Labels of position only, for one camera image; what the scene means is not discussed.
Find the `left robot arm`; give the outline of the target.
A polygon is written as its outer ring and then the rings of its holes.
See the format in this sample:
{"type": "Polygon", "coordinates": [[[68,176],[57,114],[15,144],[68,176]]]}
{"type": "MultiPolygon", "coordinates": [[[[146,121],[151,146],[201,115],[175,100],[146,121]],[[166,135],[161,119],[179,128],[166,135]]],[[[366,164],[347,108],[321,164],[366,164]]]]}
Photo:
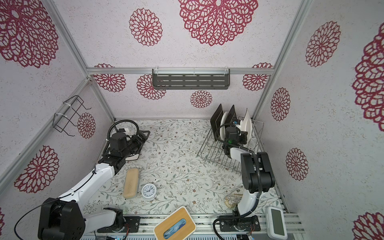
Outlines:
{"type": "Polygon", "coordinates": [[[150,131],[138,130],[129,136],[119,129],[108,139],[108,146],[92,171],[57,199],[48,198],[41,207],[38,238],[40,240],[79,240],[83,234],[107,229],[123,232],[127,222],[123,211],[104,208],[93,214],[84,214],[89,199],[114,177],[126,164],[126,159],[140,154],[150,131]]]}

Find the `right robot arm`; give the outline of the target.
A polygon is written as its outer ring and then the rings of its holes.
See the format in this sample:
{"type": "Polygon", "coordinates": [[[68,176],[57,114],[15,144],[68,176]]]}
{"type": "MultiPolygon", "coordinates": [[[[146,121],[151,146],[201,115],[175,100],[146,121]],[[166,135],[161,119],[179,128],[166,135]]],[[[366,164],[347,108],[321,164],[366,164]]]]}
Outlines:
{"type": "Polygon", "coordinates": [[[276,183],[268,153],[255,152],[243,145],[246,140],[243,133],[234,124],[223,124],[225,129],[224,152],[241,164],[241,175],[245,191],[237,205],[239,218],[245,218],[257,208],[263,193],[267,193],[276,183]]]}

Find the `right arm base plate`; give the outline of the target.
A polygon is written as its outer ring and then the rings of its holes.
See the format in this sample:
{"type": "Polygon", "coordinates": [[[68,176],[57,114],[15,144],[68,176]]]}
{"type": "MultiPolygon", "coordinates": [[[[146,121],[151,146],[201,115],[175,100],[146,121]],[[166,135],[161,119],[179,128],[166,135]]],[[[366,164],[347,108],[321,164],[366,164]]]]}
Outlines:
{"type": "Polygon", "coordinates": [[[219,220],[221,232],[259,232],[261,225],[257,216],[236,220],[219,220]]]}

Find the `white square plate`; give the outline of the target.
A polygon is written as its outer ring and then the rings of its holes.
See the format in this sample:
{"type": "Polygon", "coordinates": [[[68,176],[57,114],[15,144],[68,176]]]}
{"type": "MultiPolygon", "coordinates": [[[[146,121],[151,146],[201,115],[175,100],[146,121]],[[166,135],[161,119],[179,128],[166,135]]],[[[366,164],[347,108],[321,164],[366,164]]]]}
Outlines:
{"type": "Polygon", "coordinates": [[[252,132],[253,132],[252,119],[248,109],[246,110],[246,114],[243,120],[241,120],[240,128],[242,132],[247,133],[247,142],[244,144],[244,146],[247,147],[250,143],[252,132]]]}
{"type": "Polygon", "coordinates": [[[139,159],[140,154],[141,154],[141,151],[138,151],[137,153],[131,154],[130,156],[126,157],[125,160],[127,162],[129,162],[129,161],[136,161],[136,160],[139,159]]]}

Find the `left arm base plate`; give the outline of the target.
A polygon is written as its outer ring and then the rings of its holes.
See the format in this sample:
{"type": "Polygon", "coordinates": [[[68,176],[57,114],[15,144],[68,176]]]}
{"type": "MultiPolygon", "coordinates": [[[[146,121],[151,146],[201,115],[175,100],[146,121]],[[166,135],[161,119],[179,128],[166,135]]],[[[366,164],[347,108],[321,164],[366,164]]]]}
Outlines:
{"type": "Polygon", "coordinates": [[[116,208],[104,208],[104,210],[116,213],[113,224],[97,230],[97,233],[137,233],[140,226],[140,216],[124,216],[123,210],[116,208]]]}

